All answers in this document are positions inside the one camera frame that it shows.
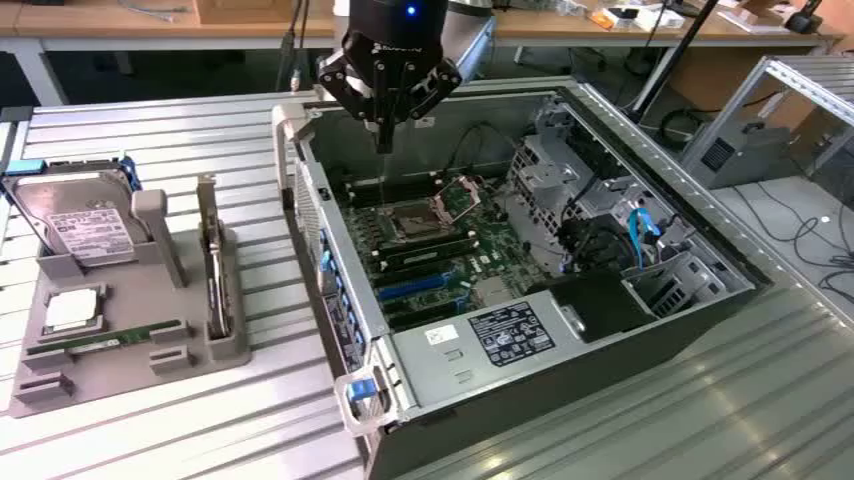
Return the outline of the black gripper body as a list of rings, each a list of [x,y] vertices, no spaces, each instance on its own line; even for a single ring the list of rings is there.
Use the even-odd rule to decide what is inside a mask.
[[[341,49],[357,77],[379,94],[385,112],[389,93],[408,61],[433,67],[444,52],[445,1],[353,1]]]

